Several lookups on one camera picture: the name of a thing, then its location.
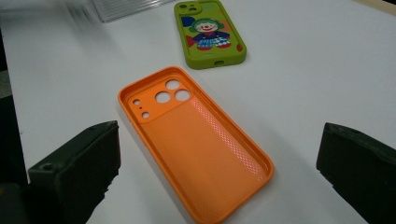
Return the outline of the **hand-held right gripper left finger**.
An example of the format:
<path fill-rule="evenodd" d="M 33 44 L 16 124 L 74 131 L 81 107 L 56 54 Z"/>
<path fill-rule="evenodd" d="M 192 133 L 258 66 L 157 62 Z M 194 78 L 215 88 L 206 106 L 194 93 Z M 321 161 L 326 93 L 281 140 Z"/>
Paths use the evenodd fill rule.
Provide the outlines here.
<path fill-rule="evenodd" d="M 119 125 L 93 125 L 28 170 L 35 224 L 86 224 L 119 174 Z"/>

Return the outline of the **clear plastic slotted rack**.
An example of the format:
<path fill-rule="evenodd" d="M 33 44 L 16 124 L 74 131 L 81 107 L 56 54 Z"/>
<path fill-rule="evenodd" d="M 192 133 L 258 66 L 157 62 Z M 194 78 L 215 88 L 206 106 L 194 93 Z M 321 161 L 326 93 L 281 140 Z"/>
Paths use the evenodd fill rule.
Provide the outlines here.
<path fill-rule="evenodd" d="M 159 7 L 174 0 L 64 0 L 74 18 L 103 23 Z"/>

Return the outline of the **orange phone case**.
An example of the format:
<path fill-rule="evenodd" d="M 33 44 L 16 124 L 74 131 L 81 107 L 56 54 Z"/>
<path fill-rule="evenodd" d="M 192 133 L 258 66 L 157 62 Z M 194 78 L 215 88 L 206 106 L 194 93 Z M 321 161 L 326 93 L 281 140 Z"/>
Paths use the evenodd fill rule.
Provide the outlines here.
<path fill-rule="evenodd" d="M 197 223 L 219 224 L 274 174 L 263 150 L 179 67 L 126 86 L 119 102 Z"/>

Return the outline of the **green cartoon clown phone case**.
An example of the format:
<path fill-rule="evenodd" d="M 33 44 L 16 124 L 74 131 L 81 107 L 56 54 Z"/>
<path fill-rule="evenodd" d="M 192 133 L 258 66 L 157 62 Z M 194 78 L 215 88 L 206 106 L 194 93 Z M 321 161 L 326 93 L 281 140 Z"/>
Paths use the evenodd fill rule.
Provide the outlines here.
<path fill-rule="evenodd" d="M 247 47 L 220 0 L 179 2 L 174 15 L 188 67 L 206 69 L 246 59 Z"/>

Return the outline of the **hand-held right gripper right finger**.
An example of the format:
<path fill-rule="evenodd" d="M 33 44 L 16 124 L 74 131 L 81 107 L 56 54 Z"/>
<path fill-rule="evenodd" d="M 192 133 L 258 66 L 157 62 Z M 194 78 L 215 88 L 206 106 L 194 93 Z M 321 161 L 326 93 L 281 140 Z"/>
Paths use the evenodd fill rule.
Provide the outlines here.
<path fill-rule="evenodd" d="M 396 149 L 326 123 L 317 169 L 369 224 L 396 224 Z"/>

